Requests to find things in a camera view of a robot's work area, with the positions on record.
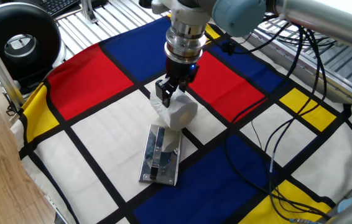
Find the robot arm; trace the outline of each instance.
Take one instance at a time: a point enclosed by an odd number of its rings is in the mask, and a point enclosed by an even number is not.
[[[159,80],[155,84],[156,95],[166,107],[169,107],[170,97],[178,87],[185,91],[188,84],[194,81],[199,69],[197,62],[206,43],[205,28],[211,17],[219,18],[215,20],[217,24],[226,24],[220,27],[229,27],[226,31],[230,34],[242,36],[251,32],[262,21],[266,10],[264,0],[140,0],[139,4],[151,8],[155,14],[169,9],[172,11],[172,25],[166,33],[164,47],[167,74],[165,80]]]
[[[242,37],[262,22],[266,11],[273,12],[352,45],[352,0],[140,0],[139,3],[156,14],[172,11],[172,26],[165,44],[167,75],[156,83],[157,96],[166,107],[178,86],[184,91],[194,81],[210,18],[228,34]]]

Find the keyboard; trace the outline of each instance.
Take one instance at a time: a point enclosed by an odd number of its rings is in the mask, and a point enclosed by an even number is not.
[[[39,5],[52,16],[52,18],[55,18],[79,3],[81,3],[80,0],[43,0]]]

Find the tape roll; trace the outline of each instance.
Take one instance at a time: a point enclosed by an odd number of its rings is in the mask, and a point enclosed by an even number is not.
[[[21,48],[8,42],[30,39]],[[20,80],[52,67],[61,47],[55,21],[40,7],[24,2],[0,5],[0,58],[11,77]]]
[[[173,93],[168,108],[162,104],[162,100],[157,97],[155,92],[150,95],[150,103],[168,127],[174,131],[179,131],[190,124],[198,111],[198,104],[180,89]]]

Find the silver metal plate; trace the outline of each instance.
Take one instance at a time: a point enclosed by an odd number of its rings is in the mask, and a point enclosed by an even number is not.
[[[139,181],[176,185],[181,148],[180,131],[150,125]]]

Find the mondrian pattern mat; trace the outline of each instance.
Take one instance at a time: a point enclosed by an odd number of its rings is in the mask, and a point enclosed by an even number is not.
[[[198,115],[182,130],[175,187],[138,182],[150,124],[164,125],[149,94],[165,74],[169,18],[88,47],[51,72],[12,127],[32,180],[68,223],[286,223],[269,196],[241,180],[228,164],[262,187],[282,123],[296,118],[275,157],[276,184],[288,199],[329,212],[352,189],[352,107],[323,103],[254,55],[232,55],[208,43],[187,94]],[[212,36],[222,33],[208,27]],[[267,99],[231,120],[263,96]],[[287,217],[318,220],[276,201]]]

